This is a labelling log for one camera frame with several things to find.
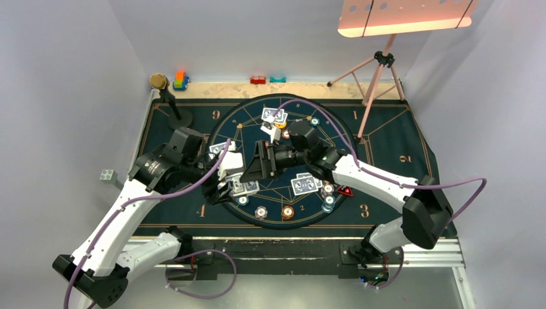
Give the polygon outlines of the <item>blue card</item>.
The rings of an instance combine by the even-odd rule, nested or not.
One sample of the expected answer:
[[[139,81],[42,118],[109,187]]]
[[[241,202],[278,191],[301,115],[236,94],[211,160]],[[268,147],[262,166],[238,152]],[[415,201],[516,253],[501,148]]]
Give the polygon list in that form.
[[[315,186],[315,181],[312,177],[294,178],[290,183],[295,196],[310,194],[319,190]]]
[[[223,142],[223,143],[219,143],[219,144],[210,145],[209,146],[209,151],[208,151],[209,158],[212,160],[213,158],[217,157],[222,151],[225,150],[225,145],[226,144],[227,144],[226,142]],[[236,142],[231,141],[229,147],[227,148],[227,150],[228,151],[235,151],[236,150]]]
[[[276,108],[263,108],[262,109],[262,114],[261,114],[261,119],[262,120],[266,120],[268,119],[272,114],[274,114],[276,112]],[[278,114],[278,113],[284,113],[285,110],[284,109],[280,109],[276,114],[275,116]]]

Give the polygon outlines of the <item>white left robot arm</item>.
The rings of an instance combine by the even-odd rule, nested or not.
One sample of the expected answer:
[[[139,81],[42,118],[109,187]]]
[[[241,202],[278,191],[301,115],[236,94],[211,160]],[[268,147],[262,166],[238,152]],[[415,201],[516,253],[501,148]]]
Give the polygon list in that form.
[[[207,202],[232,198],[228,175],[243,169],[235,143],[227,140],[216,151],[206,151],[201,133],[180,128],[170,141],[140,155],[121,192],[90,236],[71,254],[61,254],[53,269],[67,280],[63,306],[70,307],[73,292],[78,308],[108,308],[130,283],[164,262],[193,262],[203,250],[191,235],[170,226],[156,238],[132,250],[125,246],[143,219],[160,202],[182,198],[201,189]]]

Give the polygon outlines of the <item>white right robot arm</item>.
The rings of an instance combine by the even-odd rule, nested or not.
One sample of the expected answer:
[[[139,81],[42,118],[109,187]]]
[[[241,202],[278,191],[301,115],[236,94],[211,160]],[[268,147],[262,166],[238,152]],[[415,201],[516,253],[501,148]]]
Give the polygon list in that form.
[[[453,210],[435,179],[421,181],[392,174],[364,164],[350,150],[326,146],[317,129],[307,121],[288,127],[290,144],[280,144],[281,131],[264,123],[270,140],[256,143],[256,152],[243,172],[243,183],[281,176],[287,169],[303,166],[309,176],[291,181],[296,195],[316,192],[317,180],[349,187],[378,199],[400,213],[400,217],[373,228],[361,245],[363,257],[376,262],[391,249],[406,244],[433,249],[453,217]]]

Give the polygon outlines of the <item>red triangular dealer button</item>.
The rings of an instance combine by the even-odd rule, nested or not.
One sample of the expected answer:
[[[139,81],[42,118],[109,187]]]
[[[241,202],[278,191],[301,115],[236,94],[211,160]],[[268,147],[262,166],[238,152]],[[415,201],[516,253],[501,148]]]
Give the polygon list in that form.
[[[352,188],[346,185],[341,185],[337,188],[336,192],[338,192],[341,195],[353,197],[353,191]]]

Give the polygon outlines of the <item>blue playing card deck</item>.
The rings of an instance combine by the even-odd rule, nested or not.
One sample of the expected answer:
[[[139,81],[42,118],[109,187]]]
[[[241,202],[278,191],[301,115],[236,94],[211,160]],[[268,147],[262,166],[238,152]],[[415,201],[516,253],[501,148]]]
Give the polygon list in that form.
[[[233,198],[251,196],[259,191],[258,181],[241,182],[239,178],[232,178],[230,183],[232,185],[230,196]]]

